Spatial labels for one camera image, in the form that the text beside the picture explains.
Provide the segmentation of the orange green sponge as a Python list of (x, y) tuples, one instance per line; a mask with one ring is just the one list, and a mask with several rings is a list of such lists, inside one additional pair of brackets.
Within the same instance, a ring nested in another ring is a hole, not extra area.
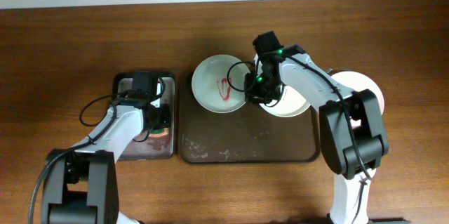
[(151, 136), (151, 137), (154, 137), (154, 138), (158, 138), (158, 137), (162, 137), (162, 136), (166, 136), (166, 135), (168, 135), (168, 129), (167, 129), (167, 128), (164, 128), (164, 129), (156, 129), (156, 130), (153, 130), (153, 131), (150, 133), (150, 136)]

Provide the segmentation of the cream plate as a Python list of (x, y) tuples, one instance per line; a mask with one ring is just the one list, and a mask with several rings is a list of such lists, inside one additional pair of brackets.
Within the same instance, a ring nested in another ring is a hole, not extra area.
[(284, 86), (283, 95), (276, 104), (273, 100), (268, 105), (260, 103), (259, 106), (276, 117), (295, 117), (305, 112), (310, 104), (291, 86)]

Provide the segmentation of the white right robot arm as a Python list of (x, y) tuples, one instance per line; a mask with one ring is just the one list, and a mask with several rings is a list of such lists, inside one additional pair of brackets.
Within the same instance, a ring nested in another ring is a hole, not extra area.
[(245, 80), (246, 99), (264, 103), (295, 89), (319, 114), (321, 152), (334, 175), (332, 223), (369, 223), (369, 189), (389, 143), (380, 105), (369, 89), (355, 91), (318, 67), (298, 45), (254, 47), (255, 71)]

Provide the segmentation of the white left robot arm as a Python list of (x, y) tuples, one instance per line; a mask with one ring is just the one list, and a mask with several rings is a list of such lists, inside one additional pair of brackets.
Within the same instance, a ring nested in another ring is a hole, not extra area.
[(82, 141), (54, 149), (35, 188), (42, 189), (42, 223), (134, 223), (120, 211), (116, 163), (141, 133), (169, 127), (169, 105), (117, 98)]

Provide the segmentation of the small metal tray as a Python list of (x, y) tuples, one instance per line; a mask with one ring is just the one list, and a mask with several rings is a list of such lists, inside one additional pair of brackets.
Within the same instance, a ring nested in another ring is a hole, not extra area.
[(154, 138), (150, 136), (152, 131), (142, 130), (134, 137), (119, 157), (120, 161), (143, 159), (168, 159), (174, 153), (175, 130), (175, 75), (170, 72), (151, 72), (157, 78), (152, 94), (132, 91), (134, 72), (119, 73), (113, 81), (112, 93), (117, 94), (120, 105), (143, 109), (147, 104), (160, 107), (169, 104), (172, 115), (172, 126), (168, 129), (168, 135)]

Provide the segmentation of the dark brown serving tray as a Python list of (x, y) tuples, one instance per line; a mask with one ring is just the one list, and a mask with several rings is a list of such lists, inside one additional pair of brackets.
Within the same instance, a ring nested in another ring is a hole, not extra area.
[(254, 104), (218, 114), (194, 98), (192, 73), (178, 82), (177, 153), (190, 164), (309, 163), (320, 155), (316, 113), (275, 117)]

